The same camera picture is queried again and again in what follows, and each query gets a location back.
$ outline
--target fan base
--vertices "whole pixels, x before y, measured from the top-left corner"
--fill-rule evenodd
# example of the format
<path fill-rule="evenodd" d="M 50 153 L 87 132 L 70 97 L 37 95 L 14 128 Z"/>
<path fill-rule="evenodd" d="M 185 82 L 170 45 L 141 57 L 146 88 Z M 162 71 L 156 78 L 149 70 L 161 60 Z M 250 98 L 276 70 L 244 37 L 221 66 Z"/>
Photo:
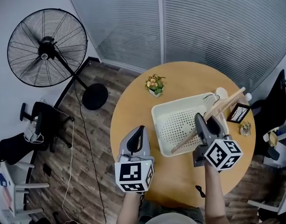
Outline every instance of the fan base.
<path fill-rule="evenodd" d="M 92 84 L 83 94 L 83 105 L 88 110 L 97 110 L 105 104 L 108 95 L 107 88 L 103 84 Z"/>

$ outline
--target standing fan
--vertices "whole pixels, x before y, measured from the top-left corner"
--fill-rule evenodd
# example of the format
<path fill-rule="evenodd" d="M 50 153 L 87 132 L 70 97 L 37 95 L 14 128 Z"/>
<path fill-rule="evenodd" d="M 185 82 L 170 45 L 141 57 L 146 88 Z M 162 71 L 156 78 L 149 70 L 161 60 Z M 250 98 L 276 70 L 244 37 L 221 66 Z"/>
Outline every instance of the standing fan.
<path fill-rule="evenodd" d="M 89 87 L 75 74 L 87 51 L 87 34 L 82 23 L 61 9 L 43 9 L 18 24 L 8 43 L 8 62 L 23 83 L 49 87 L 73 76 L 84 88 L 83 105 L 100 108 L 107 100 L 103 84 Z"/>

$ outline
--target perforated basket bottom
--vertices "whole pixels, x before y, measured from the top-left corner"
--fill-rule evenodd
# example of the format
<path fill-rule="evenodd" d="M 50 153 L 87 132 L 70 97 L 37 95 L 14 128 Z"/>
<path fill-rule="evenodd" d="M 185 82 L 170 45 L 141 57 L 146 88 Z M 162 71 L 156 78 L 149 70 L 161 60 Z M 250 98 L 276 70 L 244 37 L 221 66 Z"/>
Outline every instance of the perforated basket bottom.
<path fill-rule="evenodd" d="M 181 110 L 173 113 L 164 115 L 166 120 L 165 124 L 160 129 L 160 139 L 164 140 L 165 143 L 170 145 L 172 149 L 181 140 L 183 140 L 186 135 L 189 134 L 195 128 L 195 115 L 197 113 L 203 115 L 206 112 L 206 108 L 202 106 Z M 194 149 L 197 145 L 201 144 L 199 136 L 195 136 L 185 145 L 183 145 L 179 150 L 187 148 L 188 146 Z"/>

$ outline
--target potted plant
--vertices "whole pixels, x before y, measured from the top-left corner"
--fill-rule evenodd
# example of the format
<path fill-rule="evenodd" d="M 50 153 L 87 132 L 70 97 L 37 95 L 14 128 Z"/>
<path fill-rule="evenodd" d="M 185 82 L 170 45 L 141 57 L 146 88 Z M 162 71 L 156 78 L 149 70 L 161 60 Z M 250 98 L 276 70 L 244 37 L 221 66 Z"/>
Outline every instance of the potted plant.
<path fill-rule="evenodd" d="M 146 81 L 145 87 L 149 89 L 149 92 L 154 95 L 155 97 L 158 97 L 161 95 L 164 84 L 162 79 L 165 77 L 159 77 L 158 75 L 154 74 L 151 77 L 148 77 L 148 80 Z"/>

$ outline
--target wooden stick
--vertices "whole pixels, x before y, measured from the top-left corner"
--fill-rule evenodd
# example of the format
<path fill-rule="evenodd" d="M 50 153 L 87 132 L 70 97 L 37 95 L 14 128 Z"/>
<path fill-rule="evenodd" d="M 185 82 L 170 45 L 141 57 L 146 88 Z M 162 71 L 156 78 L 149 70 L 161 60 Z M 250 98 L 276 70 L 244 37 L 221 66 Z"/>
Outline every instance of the wooden stick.
<path fill-rule="evenodd" d="M 233 95 L 228 97 L 224 100 L 217 101 L 207 112 L 204 114 L 204 120 L 207 121 L 212 115 L 215 117 L 219 116 L 221 113 L 223 113 L 231 104 L 236 102 L 241 95 L 243 95 L 243 92 L 245 91 L 245 88 L 242 87 L 240 90 L 235 92 Z M 194 128 L 183 140 L 181 140 L 171 151 L 171 153 L 175 153 L 179 148 L 181 148 L 184 144 L 186 144 L 188 141 L 190 141 L 192 138 L 194 138 L 197 135 L 197 129 Z"/>

